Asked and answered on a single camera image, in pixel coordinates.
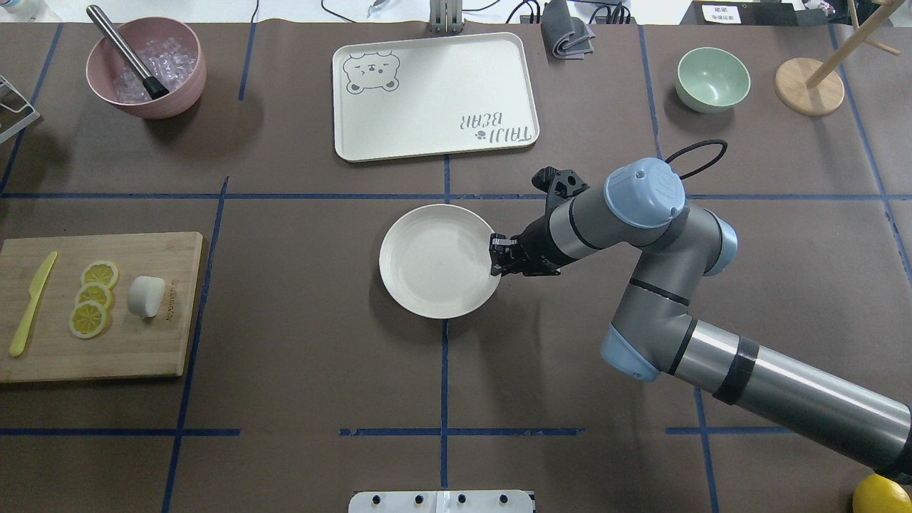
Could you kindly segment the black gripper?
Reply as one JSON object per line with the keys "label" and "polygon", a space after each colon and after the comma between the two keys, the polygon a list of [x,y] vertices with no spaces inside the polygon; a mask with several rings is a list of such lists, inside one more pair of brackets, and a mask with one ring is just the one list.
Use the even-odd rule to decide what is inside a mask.
{"label": "black gripper", "polygon": [[518,236],[505,238],[491,234],[489,253],[498,254],[489,272],[492,276],[559,276],[560,267],[574,262],[557,246],[550,230],[550,219],[557,207],[568,207],[574,196],[589,188],[573,170],[544,167],[535,172],[531,184],[545,194],[545,212],[527,225]]}

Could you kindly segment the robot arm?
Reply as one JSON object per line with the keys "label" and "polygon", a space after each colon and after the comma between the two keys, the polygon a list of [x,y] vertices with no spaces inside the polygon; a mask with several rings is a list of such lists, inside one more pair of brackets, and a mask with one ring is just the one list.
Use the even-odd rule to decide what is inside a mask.
{"label": "robot arm", "polygon": [[910,482],[910,393],[876,365],[910,356],[910,292],[879,248],[863,263],[860,205],[690,200],[670,163],[645,158],[586,185],[548,167],[545,210],[489,238],[493,275],[556,276],[617,246],[638,255],[603,358],[664,374]]}

